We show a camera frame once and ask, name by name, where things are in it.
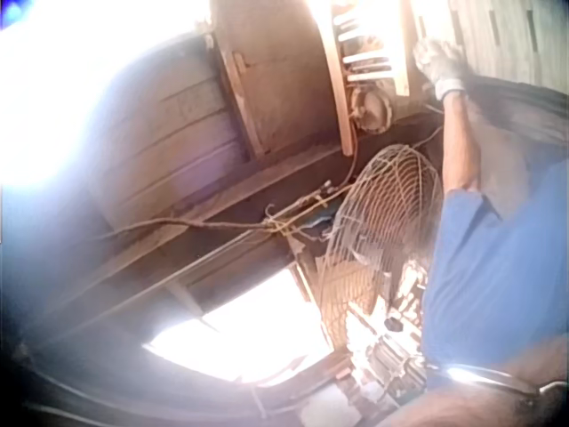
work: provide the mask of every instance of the window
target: window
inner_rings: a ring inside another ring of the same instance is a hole
[[[274,385],[331,352],[320,313],[305,302],[289,269],[204,316],[217,331],[190,320],[146,347],[174,363],[240,383]]]

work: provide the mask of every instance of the hand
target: hand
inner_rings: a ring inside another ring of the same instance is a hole
[[[468,68],[460,51],[447,42],[423,39],[413,50],[419,70],[435,86],[438,100],[452,91],[465,91]]]

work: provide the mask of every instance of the fan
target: fan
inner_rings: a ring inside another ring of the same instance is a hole
[[[442,205],[438,173],[418,151],[392,145],[361,172],[335,216],[317,297],[334,347],[348,341],[350,303],[371,314],[380,296],[387,310],[404,264],[429,267]]]

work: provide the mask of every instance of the person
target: person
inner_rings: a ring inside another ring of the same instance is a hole
[[[445,199],[423,296],[423,356],[439,366],[496,368],[560,336],[566,347],[566,160],[552,165],[503,220],[481,191],[481,154],[468,113],[470,72],[458,49],[422,40],[414,55],[445,110]],[[447,381],[429,375],[428,390],[447,390]]]

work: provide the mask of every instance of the bright opening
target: bright opening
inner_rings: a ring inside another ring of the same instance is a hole
[[[274,385],[331,352],[318,308],[289,269],[204,316],[163,331],[146,348],[203,374]]]
[[[57,173],[113,76],[204,20],[208,0],[35,2],[0,32],[0,183]]]

